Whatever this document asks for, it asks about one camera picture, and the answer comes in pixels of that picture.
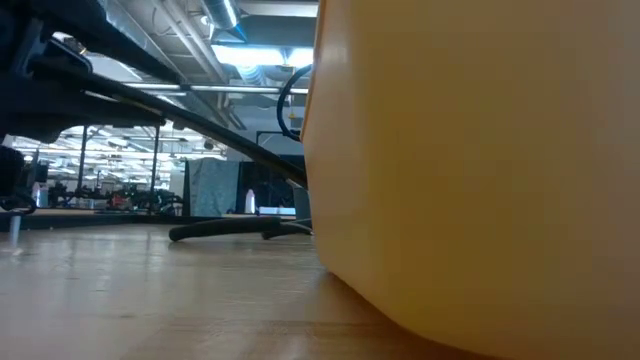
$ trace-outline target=metal rod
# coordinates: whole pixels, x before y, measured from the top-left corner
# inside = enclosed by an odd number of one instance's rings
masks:
[[[18,236],[20,235],[21,221],[22,221],[22,216],[20,215],[11,217],[11,222],[9,225],[9,243],[14,248],[18,246]]]
[[[87,129],[88,127],[86,125],[82,129],[82,148],[80,149],[80,168],[78,169],[78,187],[76,188],[77,190],[80,190],[82,188],[82,178],[84,177],[84,156],[87,152]]]
[[[154,83],[125,83],[125,85],[139,90],[162,91],[202,91],[202,92],[219,92],[219,93],[239,93],[239,94],[280,94],[282,91],[279,87],[272,86],[241,86],[241,85],[173,85],[173,84],[154,84]],[[307,95],[309,89],[293,88],[293,95]]]
[[[156,126],[156,140],[153,146],[153,165],[151,166],[151,199],[149,199],[149,215],[151,215],[151,209],[155,201],[155,189],[156,189],[156,169],[158,166],[158,144],[160,143],[160,127]]]

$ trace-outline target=ductwork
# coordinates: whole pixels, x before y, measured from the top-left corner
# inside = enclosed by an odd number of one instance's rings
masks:
[[[217,29],[230,30],[240,23],[240,8],[235,0],[202,0],[202,4]]]
[[[111,23],[121,33],[127,35],[139,47],[151,54],[156,59],[162,61],[174,71],[178,68],[171,62],[162,50],[156,45],[140,27],[140,25],[129,15],[129,13],[120,5],[117,0],[98,0],[104,8],[107,21]]]
[[[236,66],[238,74],[247,85],[253,86],[266,86],[267,81],[262,71],[262,66],[250,65],[250,66]]]

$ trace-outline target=black cable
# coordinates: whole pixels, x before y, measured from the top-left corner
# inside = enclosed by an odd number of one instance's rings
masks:
[[[18,212],[24,215],[31,215],[38,209],[36,201],[29,195],[17,191],[13,196],[0,198],[0,208],[4,211],[14,211],[15,209],[21,209],[26,205],[26,210],[20,210]]]
[[[291,88],[293,87],[293,85],[298,80],[300,80],[300,78],[303,75],[311,71],[312,67],[313,65],[307,65],[303,68],[300,68],[300,70],[296,71],[296,73],[293,74],[293,76],[289,79],[289,81],[287,81],[287,83],[284,85],[284,87],[282,88],[282,92],[280,92],[280,97],[278,98],[278,105],[276,108],[276,117],[278,118],[278,125],[280,125],[280,129],[282,130],[282,135],[292,140],[295,140],[297,142],[300,142],[300,136],[291,132],[291,130],[289,130],[287,125],[284,123],[282,110],[284,109],[284,102],[287,99],[287,96],[289,96],[289,93],[291,92]]]
[[[180,241],[195,237],[273,231],[280,227],[281,222],[279,217],[270,216],[203,221],[171,229],[169,239]]]
[[[43,74],[48,74],[50,78],[65,79],[65,83],[69,86],[75,85],[84,90],[111,98],[122,99],[129,103],[144,104],[146,109],[158,111],[174,123],[184,125],[202,135],[236,149],[257,163],[261,163],[281,173],[286,178],[295,181],[304,188],[307,187],[307,174],[304,170],[283,160],[271,151],[258,146],[244,136],[223,128],[205,117],[169,104],[162,99],[146,94],[138,89],[130,88],[115,80],[107,79],[96,74],[86,74],[70,67],[61,66],[50,59],[40,58],[33,61],[32,64]]]

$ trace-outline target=ceiling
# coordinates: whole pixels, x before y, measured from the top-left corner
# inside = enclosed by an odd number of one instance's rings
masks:
[[[245,36],[238,43],[234,30],[214,29],[205,14],[203,0],[98,0],[107,12],[107,19],[126,33],[147,52],[172,67],[189,84],[263,85],[279,87],[292,75],[294,67],[285,64],[252,65],[247,67],[220,63],[211,45],[249,47],[277,50],[291,54],[296,48],[313,47],[317,2],[304,0],[238,0],[241,9],[240,26]],[[186,26],[181,19],[186,19]],[[185,44],[171,26],[177,23],[190,44]],[[197,46],[193,32],[205,44]],[[94,71],[122,82],[155,83],[156,79],[129,66],[98,54],[88,54]],[[296,87],[307,88],[309,79],[303,77]],[[228,127],[248,139],[255,140],[260,131],[279,131],[275,117],[276,97],[257,94],[224,94],[168,92],[153,93],[178,106],[194,111],[212,122]],[[286,117],[302,117],[306,97],[291,97],[285,108]],[[158,186],[168,187],[172,172],[184,171],[184,161],[203,157],[233,159],[232,149],[202,137],[190,129],[174,129],[173,124],[160,128],[158,155]],[[27,159],[36,156],[50,164],[50,175],[63,179],[78,177],[83,128],[69,129],[54,144],[40,144],[17,138],[13,147]],[[114,129],[89,127],[84,167],[85,181],[112,178],[123,182],[149,183],[153,159],[155,129],[135,127]],[[261,138],[261,145],[279,154],[301,154],[301,145],[279,135]]]

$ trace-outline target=wire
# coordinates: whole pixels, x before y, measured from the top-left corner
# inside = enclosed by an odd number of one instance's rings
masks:
[[[275,135],[275,134],[271,134],[271,135],[269,135],[269,137],[267,138],[267,140],[263,141],[263,142],[262,142],[262,144],[260,144],[260,146],[264,147],[264,146],[267,144],[267,142],[268,142],[269,140],[271,140],[271,138],[273,138],[273,135]]]
[[[313,234],[313,229],[308,227],[308,226],[304,226],[302,224],[298,224],[295,222],[286,222],[286,223],[282,223],[282,225],[280,225],[282,227],[294,227],[294,228],[298,228],[298,229],[302,229],[305,231],[308,231],[310,234]]]
[[[291,91],[291,88],[293,87],[293,85],[298,80],[300,80],[300,78],[303,75],[311,71],[312,67],[313,65],[307,65],[303,68],[300,68],[300,70],[296,71],[296,73],[293,74],[293,76],[291,76],[291,78],[284,85],[284,87],[282,88],[282,92],[280,92],[280,97],[278,98],[278,104],[276,108],[276,117],[278,118],[278,125],[280,125],[280,129],[282,130],[282,135],[292,140],[295,140],[297,142],[300,142],[300,136],[297,134],[294,134],[291,130],[289,130],[289,128],[287,128],[287,125],[284,122],[284,117],[282,116],[282,110],[284,109],[284,102],[287,99],[287,96],[289,95],[289,92]]]
[[[171,32],[171,26],[169,26],[165,30],[162,30],[161,32],[156,31],[156,11],[157,10],[158,10],[157,8],[153,8],[153,11],[151,12],[151,28],[153,29],[154,34],[158,36],[165,36],[169,34],[169,32]]]

